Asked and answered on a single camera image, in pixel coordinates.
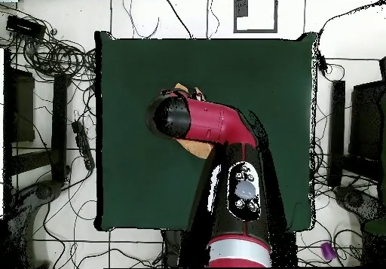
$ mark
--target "white floor tile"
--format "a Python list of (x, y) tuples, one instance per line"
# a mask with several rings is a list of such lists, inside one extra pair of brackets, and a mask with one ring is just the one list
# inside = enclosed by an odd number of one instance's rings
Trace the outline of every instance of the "white floor tile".
[(158, 229), (116, 228), (112, 231), (112, 240), (150, 241), (162, 243)]

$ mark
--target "black frame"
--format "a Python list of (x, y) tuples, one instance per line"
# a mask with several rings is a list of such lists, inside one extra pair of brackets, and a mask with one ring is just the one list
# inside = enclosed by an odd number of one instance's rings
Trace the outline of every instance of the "black frame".
[(52, 112), (51, 148), (12, 156), (12, 130), (14, 128), (15, 101), (13, 91), (15, 76), (11, 67), (11, 51), (5, 50), (4, 61), (4, 211), (11, 211), (12, 176), (51, 165), (52, 179), (64, 185), (68, 174), (67, 149), (67, 87), (71, 84), (68, 75), (55, 75)]
[(327, 160), (327, 185), (341, 185), (342, 172), (347, 170), (380, 182), (382, 165), (379, 160), (369, 160), (352, 154), (344, 154), (345, 135), (345, 82), (334, 81), (331, 95), (331, 120), (329, 124), (329, 156)]
[(248, 0), (233, 0), (234, 16), (233, 16), (233, 33), (277, 33), (277, 4), (278, 0), (274, 0), (274, 28), (273, 29), (237, 29), (237, 18), (243, 15), (248, 16), (248, 13), (240, 14), (240, 4), (248, 5)]

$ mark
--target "circular display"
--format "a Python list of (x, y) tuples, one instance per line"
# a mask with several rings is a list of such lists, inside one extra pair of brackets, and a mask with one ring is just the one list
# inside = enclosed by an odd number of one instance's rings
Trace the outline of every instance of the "circular display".
[(256, 189), (251, 182), (242, 180), (236, 185), (235, 194), (239, 198), (251, 200), (256, 196)]

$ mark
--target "purple object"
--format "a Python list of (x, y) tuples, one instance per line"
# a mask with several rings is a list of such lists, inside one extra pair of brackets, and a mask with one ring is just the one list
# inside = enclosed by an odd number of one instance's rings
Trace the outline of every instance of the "purple object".
[(326, 260), (333, 260), (336, 258), (336, 253), (331, 246), (331, 243), (322, 243), (320, 246), (322, 249), (322, 255)]

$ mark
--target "floor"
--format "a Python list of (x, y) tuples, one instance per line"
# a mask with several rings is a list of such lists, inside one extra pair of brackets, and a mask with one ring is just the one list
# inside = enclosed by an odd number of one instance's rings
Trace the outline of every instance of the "floor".
[[(297, 39), (303, 32), (318, 32), (331, 17), (343, 14), (351, 9), (366, 5), (376, 0), (279, 0), (277, 33), (233, 33), (233, 0), (170, 0), (185, 25), (194, 38), (285, 38)], [(207, 28), (207, 3), (210, 12)], [(140, 35), (151, 35), (157, 27), (153, 38), (188, 38), (188, 34), (172, 9), (165, 0), (21, 0), (17, 5), (7, 4), (42, 20), (46, 20), (57, 30), (56, 38), (66, 39), (80, 44), (86, 51), (95, 48), (93, 33), (96, 30), (110, 31), (115, 38), (138, 38)], [(0, 36), (7, 37), (5, 31), (6, 15), (0, 16)], [(377, 60), (386, 56), (386, 10), (381, 7), (369, 8), (352, 15), (339, 17), (328, 22), (321, 38), (320, 50), (331, 64), (329, 79), (340, 79), (345, 68), (346, 106), (350, 105), (351, 90), (356, 84), (362, 84), (381, 79)], [(249, 28), (267, 26), (270, 18), (260, 16), (258, 23), (240, 25)], [(23, 56), (17, 56), (18, 65), (25, 65)], [(40, 131), (44, 142), (51, 143), (51, 114), (53, 91), (50, 84), (40, 82), (41, 77), (34, 73), (35, 84), (35, 125)], [(328, 118), (330, 81), (321, 74), (317, 76), (317, 130), (316, 135), (323, 152), (327, 152)], [(87, 81), (77, 84), (79, 89), (89, 86)], [(82, 92), (72, 84), (69, 94), (74, 95), (68, 105), (69, 120), (77, 118), (84, 111)], [(89, 106), (95, 112), (94, 98)], [(347, 125), (350, 112), (347, 109)], [(91, 148), (95, 148), (95, 126), (93, 117), (84, 120), (88, 128)], [(348, 148), (348, 129), (345, 131), (345, 149)], [(69, 126), (68, 131), (68, 165), (79, 156), (75, 137)], [(42, 148), (41, 140), (36, 136), (34, 142), (15, 144), (14, 154), (23, 154)], [(23, 173), (13, 178), (15, 187), (25, 187), (39, 180), (47, 179), (49, 167)], [(72, 165), (71, 183), (82, 180), (87, 172), (83, 160), (76, 159)], [(352, 179), (347, 177), (342, 184), (348, 184)], [(315, 200), (317, 222), (315, 226), (302, 233), (297, 233), (299, 246), (299, 266), (341, 266), (337, 259), (325, 263), (321, 251), (320, 240), (328, 240), (329, 234), (334, 237), (342, 229), (350, 228), (359, 231), (357, 220), (340, 208), (328, 190), (321, 184), (316, 185)], [(376, 194), (373, 188), (370, 194)], [(144, 261), (154, 260), (161, 251), (162, 238), (160, 231), (114, 229), (110, 232), (99, 232), (93, 226), (96, 215), (96, 172), (82, 185), (76, 185), (63, 193), (51, 204), (47, 229), (57, 238), (65, 240), (63, 244), (51, 238), (42, 228), (47, 207), (43, 206), (37, 215), (34, 227), (34, 248), (37, 259), (49, 261), (51, 267), (59, 258), (56, 268), (108, 268), (108, 267), (147, 267)], [(338, 251), (344, 266), (357, 265), (357, 252), (360, 252), (361, 240), (356, 234), (345, 232), (336, 239), (341, 247)], [(70, 260), (71, 253), (75, 264)]]

